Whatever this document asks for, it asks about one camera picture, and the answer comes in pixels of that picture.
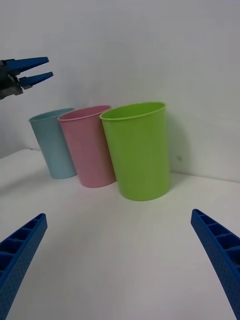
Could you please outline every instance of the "white table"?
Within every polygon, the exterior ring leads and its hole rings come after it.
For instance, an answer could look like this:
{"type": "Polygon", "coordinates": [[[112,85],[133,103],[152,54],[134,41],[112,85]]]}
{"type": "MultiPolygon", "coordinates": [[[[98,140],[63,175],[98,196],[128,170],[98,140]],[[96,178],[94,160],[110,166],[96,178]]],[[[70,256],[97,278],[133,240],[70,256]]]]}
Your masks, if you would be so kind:
{"type": "Polygon", "coordinates": [[[239,207],[238,183],[173,174],[168,194],[134,202],[116,183],[52,179],[39,151],[3,158],[0,240],[48,222],[7,320],[234,320],[190,219],[198,208],[240,235],[239,207]]]}

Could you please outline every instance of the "white wall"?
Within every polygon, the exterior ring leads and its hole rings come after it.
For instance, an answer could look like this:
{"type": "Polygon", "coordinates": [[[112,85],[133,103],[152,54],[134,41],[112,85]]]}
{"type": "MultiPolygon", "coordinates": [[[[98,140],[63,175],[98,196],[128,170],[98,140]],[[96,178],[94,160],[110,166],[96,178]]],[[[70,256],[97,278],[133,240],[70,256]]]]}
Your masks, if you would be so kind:
{"type": "Polygon", "coordinates": [[[8,0],[0,58],[54,77],[0,102],[0,156],[37,148],[28,119],[61,107],[164,101],[171,168],[240,181],[238,0],[8,0]]]}

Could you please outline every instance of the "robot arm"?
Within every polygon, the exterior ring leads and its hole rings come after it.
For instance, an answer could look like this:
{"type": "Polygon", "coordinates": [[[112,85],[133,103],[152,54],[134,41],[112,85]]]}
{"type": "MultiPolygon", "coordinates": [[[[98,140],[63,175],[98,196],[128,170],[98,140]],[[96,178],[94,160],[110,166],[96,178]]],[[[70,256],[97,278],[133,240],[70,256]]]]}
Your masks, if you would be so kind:
{"type": "Polygon", "coordinates": [[[52,77],[52,72],[38,74],[34,76],[17,78],[22,72],[49,62],[47,57],[29,58],[29,59],[9,59],[0,60],[0,100],[11,95],[21,95],[23,89],[29,89],[32,86],[52,77]]]}

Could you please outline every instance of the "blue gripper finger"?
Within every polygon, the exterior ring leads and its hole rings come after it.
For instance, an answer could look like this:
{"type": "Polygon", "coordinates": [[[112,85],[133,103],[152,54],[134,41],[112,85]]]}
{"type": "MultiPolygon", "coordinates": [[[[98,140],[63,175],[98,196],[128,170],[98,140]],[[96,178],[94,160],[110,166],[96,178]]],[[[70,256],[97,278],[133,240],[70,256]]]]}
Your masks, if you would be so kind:
{"type": "Polygon", "coordinates": [[[23,89],[28,89],[48,78],[51,78],[53,75],[54,74],[52,72],[47,72],[33,76],[24,76],[23,78],[18,79],[18,81],[20,86],[23,87],[23,89]]]}
{"type": "Polygon", "coordinates": [[[42,56],[38,58],[29,58],[29,59],[10,59],[5,60],[6,65],[8,66],[8,70],[13,72],[14,75],[19,75],[20,73],[44,65],[49,62],[47,56],[42,56]]]}

